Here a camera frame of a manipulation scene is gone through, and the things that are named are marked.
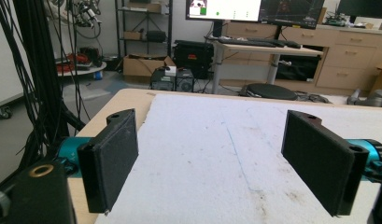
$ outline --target wooden drawer cabinet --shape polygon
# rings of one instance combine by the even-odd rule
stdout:
[[[339,31],[335,30],[305,30],[298,28],[286,28],[282,34],[288,39],[302,45],[330,47],[335,44]]]
[[[276,33],[276,26],[258,23],[230,22],[226,29],[226,35],[232,37],[273,37]]]
[[[374,53],[375,48],[335,45],[328,50],[324,65],[366,68]]]
[[[318,87],[338,88],[346,90],[370,90],[374,84],[374,76],[366,76],[364,69],[325,66],[318,78]]]
[[[379,35],[342,31],[339,33],[338,37],[336,37],[335,43],[340,45],[377,47],[379,40]]]

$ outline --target shelf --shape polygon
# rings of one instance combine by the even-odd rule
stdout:
[[[171,56],[171,42],[172,42],[172,19],[173,19],[173,0],[169,0],[169,12],[166,14],[162,14],[159,12],[153,12],[153,11],[139,11],[139,10],[131,10],[129,8],[124,8],[124,1],[115,1],[115,9],[116,9],[116,19],[117,19],[117,40],[118,40],[118,57],[123,57],[130,52],[127,52],[127,42],[141,42],[145,43],[147,45],[147,53],[149,53],[149,43],[156,43],[156,44],[163,44],[166,45],[166,53],[168,56]],[[137,13],[137,14],[144,14],[145,17],[143,19],[139,20],[139,23],[135,27],[126,27],[128,22],[126,19],[126,14],[127,13]],[[123,38],[123,32],[126,30],[138,30],[140,28],[144,29],[144,32],[151,31],[149,28],[150,25],[153,25],[154,27],[157,28],[157,30],[166,30],[166,29],[161,29],[160,26],[161,24],[155,23],[154,20],[156,20],[157,16],[162,16],[167,19],[168,17],[168,22],[166,23],[167,25],[167,39],[164,42],[155,42],[155,41],[147,41],[146,39],[124,39]]]

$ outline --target computer monitor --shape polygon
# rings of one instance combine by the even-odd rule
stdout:
[[[351,23],[357,17],[382,19],[382,0],[341,0],[336,12],[350,16]]]
[[[224,21],[259,22],[261,0],[186,0],[185,6],[185,20],[213,21],[218,37]]]
[[[324,0],[262,0],[260,21],[316,29]]]

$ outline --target black foam pad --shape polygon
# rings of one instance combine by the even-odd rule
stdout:
[[[284,87],[271,85],[271,84],[263,84],[263,83],[249,84],[247,86],[247,91],[267,99],[292,100],[292,101],[297,99],[297,95],[295,94],[295,92],[290,91]]]
[[[289,110],[282,154],[331,216],[350,214],[368,150],[323,127],[321,119]]]

